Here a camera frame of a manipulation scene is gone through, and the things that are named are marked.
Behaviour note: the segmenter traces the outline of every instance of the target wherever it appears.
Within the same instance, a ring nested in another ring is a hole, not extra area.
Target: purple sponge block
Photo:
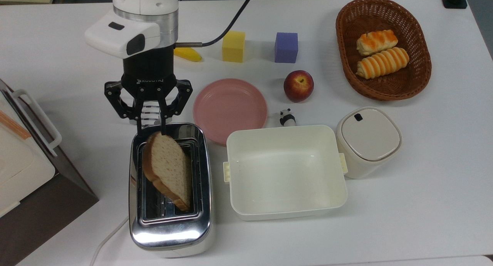
[[[274,62],[294,64],[298,55],[298,33],[277,33]]]

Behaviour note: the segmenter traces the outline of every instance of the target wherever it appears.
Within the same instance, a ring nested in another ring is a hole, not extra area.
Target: white plastic container
[[[242,220],[319,215],[347,200],[344,156],[328,126],[236,131],[226,146],[224,180]]]
[[[382,110],[363,107],[339,122],[337,145],[345,154],[345,176],[363,178],[396,155],[402,145],[402,134]]]

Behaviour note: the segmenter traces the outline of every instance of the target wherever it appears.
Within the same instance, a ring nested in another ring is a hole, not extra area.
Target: microwave handle
[[[30,106],[30,108],[32,109],[32,111],[34,111],[34,113],[39,117],[39,120],[43,123],[43,125],[46,127],[46,129],[48,130],[48,133],[51,134],[51,136],[53,136],[53,141],[51,141],[51,143],[48,143],[48,141],[46,140],[46,138],[44,138],[44,136],[42,136],[42,134],[39,132],[39,130],[37,129],[37,127],[32,124],[32,127],[35,129],[35,131],[38,133],[39,137],[41,138],[41,140],[43,141],[44,145],[46,145],[46,148],[48,148],[48,150],[51,152],[51,154],[53,154],[53,156],[57,156],[57,154],[55,153],[55,148],[62,142],[62,135],[60,134],[60,132],[58,132],[58,130],[56,129],[56,127],[53,125],[53,123],[51,122],[51,120],[48,118],[48,116],[44,113],[43,109],[41,109],[41,107],[39,106],[39,104],[37,103],[37,101],[35,101],[34,98],[32,98],[25,90],[17,90],[17,91],[14,91],[11,93],[12,97],[15,99],[15,98],[19,98],[21,96],[26,96],[30,103],[28,103],[28,105]],[[23,112],[23,114],[26,116],[26,118],[28,120],[30,120],[30,118],[28,117],[27,113],[23,110],[22,106],[19,105],[19,108],[20,110]]]

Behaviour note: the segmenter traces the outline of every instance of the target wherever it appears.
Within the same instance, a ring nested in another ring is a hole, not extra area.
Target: pastry
[[[362,34],[356,41],[356,50],[363,56],[369,56],[392,48],[396,44],[397,38],[392,30],[376,31]]]
[[[356,74],[365,78],[376,78],[403,69],[409,62],[407,52],[399,47],[373,54],[358,62]]]

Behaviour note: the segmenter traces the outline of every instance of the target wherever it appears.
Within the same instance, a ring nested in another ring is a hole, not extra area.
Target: toaster power cord
[[[97,247],[96,251],[94,252],[94,255],[93,255],[93,259],[91,260],[91,263],[89,264],[89,266],[94,266],[94,262],[96,261],[96,258],[97,258],[97,255],[99,254],[99,251],[101,250],[101,248],[104,246],[104,244],[106,244],[106,242],[112,238],[116,232],[118,232],[122,227],[123,225],[125,225],[125,223],[128,222],[128,216],[125,218],[125,220],[123,220],[123,222],[121,222],[118,227],[116,227],[116,229],[114,229],[114,231],[112,231],[108,236],[106,236],[106,238],[99,244],[99,246]]]

